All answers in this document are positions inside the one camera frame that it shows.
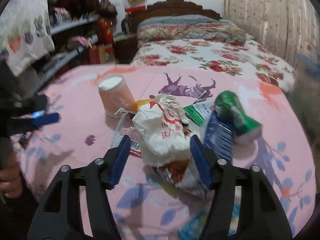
nightstand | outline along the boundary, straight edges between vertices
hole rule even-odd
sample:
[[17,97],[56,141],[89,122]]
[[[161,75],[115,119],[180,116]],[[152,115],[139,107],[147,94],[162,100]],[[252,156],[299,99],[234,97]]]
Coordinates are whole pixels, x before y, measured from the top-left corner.
[[138,40],[135,34],[123,35],[121,38],[114,37],[115,57],[120,64],[129,64],[138,51]]

pink tablecloth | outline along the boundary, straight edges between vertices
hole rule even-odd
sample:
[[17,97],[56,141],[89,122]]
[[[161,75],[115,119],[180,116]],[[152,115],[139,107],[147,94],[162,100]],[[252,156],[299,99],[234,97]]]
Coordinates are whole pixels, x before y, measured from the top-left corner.
[[[176,95],[186,106],[204,90],[213,98],[224,90],[237,93],[247,114],[264,128],[255,143],[234,146],[233,164],[259,165],[282,203],[293,234],[302,229],[314,209],[315,167],[306,137],[285,96],[276,86],[202,70],[91,65],[63,75],[45,92],[50,111],[61,114],[60,123],[38,131],[27,150],[19,151],[21,168],[36,196],[43,194],[62,165],[86,166],[110,148],[118,119],[108,118],[106,122],[96,85],[108,73],[122,73],[135,99],[161,91]],[[126,239],[172,239],[208,200],[174,187],[160,187],[151,173],[142,169],[142,160],[129,156],[119,185],[108,191],[121,234]],[[90,234],[85,192],[81,201],[84,230]]]

silver screw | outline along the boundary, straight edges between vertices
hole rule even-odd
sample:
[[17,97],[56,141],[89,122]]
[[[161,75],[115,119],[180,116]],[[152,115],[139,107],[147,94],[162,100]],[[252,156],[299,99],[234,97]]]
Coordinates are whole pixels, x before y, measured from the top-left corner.
[[69,165],[63,165],[60,170],[62,172],[66,172],[66,171],[70,170],[70,166]]
[[15,103],[14,103],[14,106],[15,106],[15,107],[18,107],[18,108],[21,108],[21,107],[22,107],[22,103],[20,103],[20,102],[15,102]]
[[257,165],[253,165],[253,166],[251,167],[251,169],[252,169],[253,171],[255,171],[255,172],[261,171],[260,167],[257,166]]
[[96,159],[96,160],[94,161],[94,163],[97,164],[97,165],[101,165],[101,164],[104,163],[104,159],[98,158],[98,159]]
[[227,164],[227,161],[225,159],[218,159],[218,164],[220,165],[226,165]]

purple deer print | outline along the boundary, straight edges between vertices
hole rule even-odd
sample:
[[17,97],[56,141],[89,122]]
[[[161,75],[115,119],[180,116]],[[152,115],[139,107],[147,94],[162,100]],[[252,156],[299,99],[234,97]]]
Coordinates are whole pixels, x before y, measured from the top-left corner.
[[173,95],[173,96],[177,96],[177,97],[184,96],[184,97],[199,98],[199,96],[201,96],[202,93],[204,91],[206,91],[207,94],[209,95],[208,97],[212,97],[212,94],[210,94],[210,89],[216,88],[216,82],[213,79],[211,79],[213,81],[213,84],[211,86],[201,87],[201,84],[199,84],[198,81],[194,77],[189,76],[197,82],[197,84],[195,86],[189,87],[189,86],[184,86],[184,85],[178,85],[182,76],[180,76],[175,82],[172,82],[172,80],[170,79],[168,74],[165,73],[165,75],[167,76],[168,85],[164,86],[159,91],[159,94]]

orange paper cup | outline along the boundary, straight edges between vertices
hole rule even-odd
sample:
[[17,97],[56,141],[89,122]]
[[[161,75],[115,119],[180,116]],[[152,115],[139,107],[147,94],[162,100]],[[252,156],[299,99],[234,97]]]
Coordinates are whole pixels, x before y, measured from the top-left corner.
[[107,115],[120,118],[122,113],[114,115],[119,108],[135,112],[134,98],[122,76],[107,76],[99,84],[99,93]]

